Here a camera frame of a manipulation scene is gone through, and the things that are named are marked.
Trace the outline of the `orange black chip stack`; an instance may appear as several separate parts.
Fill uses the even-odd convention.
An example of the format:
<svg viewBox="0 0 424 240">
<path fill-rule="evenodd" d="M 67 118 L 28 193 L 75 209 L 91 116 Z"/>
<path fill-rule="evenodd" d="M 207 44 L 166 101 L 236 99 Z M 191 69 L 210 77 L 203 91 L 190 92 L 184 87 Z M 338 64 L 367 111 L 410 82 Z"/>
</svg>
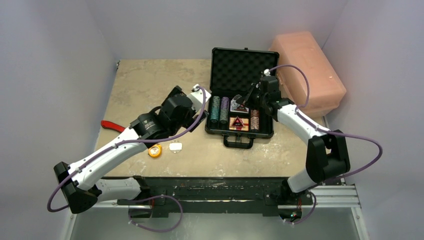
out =
<svg viewBox="0 0 424 240">
<path fill-rule="evenodd" d="M 250 117 L 251 118 L 259 118 L 260 117 L 260 111 L 259 110 L 251 110 L 250 111 Z"/>
</svg>

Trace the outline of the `orange blue chip stack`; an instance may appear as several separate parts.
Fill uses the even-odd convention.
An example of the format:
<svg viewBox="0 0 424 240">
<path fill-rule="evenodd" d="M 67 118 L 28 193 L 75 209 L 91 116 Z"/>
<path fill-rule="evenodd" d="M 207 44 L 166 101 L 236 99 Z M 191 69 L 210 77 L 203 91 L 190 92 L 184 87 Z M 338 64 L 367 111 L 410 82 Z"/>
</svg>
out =
<svg viewBox="0 0 424 240">
<path fill-rule="evenodd" d="M 250 130 L 252 132 L 258 132 L 260 130 L 260 118 L 258 116 L 252 116 L 250 118 Z"/>
</svg>

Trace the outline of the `purple black chip stack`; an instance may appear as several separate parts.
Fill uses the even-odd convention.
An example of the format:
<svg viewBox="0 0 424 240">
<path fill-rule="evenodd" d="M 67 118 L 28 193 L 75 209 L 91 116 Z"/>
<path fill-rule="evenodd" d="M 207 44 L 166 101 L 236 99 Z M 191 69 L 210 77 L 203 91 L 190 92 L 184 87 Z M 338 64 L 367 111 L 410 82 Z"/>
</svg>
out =
<svg viewBox="0 0 424 240">
<path fill-rule="evenodd" d="M 220 110 L 221 112 L 227 112 L 230 107 L 230 99 L 226 96 L 221 98 Z"/>
</svg>

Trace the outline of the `yellow blue chip stack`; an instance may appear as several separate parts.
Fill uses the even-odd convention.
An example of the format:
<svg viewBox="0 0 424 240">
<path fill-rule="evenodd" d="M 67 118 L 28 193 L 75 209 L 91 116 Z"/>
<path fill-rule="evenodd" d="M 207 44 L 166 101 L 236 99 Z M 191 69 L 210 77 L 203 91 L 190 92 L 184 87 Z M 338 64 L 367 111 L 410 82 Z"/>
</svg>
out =
<svg viewBox="0 0 424 240">
<path fill-rule="evenodd" d="M 228 123 L 228 110 L 227 109 L 222 109 L 219 113 L 219 123 L 220 124 L 227 124 Z"/>
</svg>

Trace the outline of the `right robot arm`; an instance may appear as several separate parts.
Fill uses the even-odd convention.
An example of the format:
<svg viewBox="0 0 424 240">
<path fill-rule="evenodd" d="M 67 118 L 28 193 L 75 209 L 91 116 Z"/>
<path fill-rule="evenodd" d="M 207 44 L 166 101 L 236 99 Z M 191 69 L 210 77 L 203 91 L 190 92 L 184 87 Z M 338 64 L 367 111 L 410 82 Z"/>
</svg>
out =
<svg viewBox="0 0 424 240">
<path fill-rule="evenodd" d="M 271 116 L 291 129 L 307 146 L 304 169 L 282 184 L 280 196 L 284 202 L 292 204 L 300 198 L 301 192 L 350 170 L 347 143 L 341 131 L 331 133 L 327 128 L 321 129 L 321 125 L 300 111 L 293 101 L 282 97 L 275 76 L 263 76 L 236 102 Z"/>
</svg>

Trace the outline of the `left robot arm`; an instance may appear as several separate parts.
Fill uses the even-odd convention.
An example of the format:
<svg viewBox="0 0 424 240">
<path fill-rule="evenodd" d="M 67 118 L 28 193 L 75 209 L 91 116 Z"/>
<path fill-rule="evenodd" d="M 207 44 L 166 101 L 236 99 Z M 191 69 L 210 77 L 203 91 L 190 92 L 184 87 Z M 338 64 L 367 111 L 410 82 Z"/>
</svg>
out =
<svg viewBox="0 0 424 240">
<path fill-rule="evenodd" d="M 106 177 L 105 175 L 129 158 L 153 145 L 175 140 L 196 129 L 207 118 L 207 102 L 211 94 L 198 84 L 185 94 L 177 85 L 161 105 L 139 115 L 112 141 L 83 159 L 54 166 L 58 185 L 47 201 L 51 213 L 52 201 L 62 192 L 73 214 L 82 213 L 97 203 L 129 200 L 138 205 L 149 199 L 149 187 L 139 176 Z"/>
</svg>

